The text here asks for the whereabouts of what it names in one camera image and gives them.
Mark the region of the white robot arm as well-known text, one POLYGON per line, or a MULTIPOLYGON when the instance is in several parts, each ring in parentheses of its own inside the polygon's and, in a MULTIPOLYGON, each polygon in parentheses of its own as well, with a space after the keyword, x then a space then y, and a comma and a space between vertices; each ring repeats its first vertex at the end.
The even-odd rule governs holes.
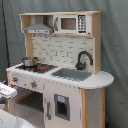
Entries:
POLYGON ((0 109, 0 128, 35 128, 28 121, 0 109))

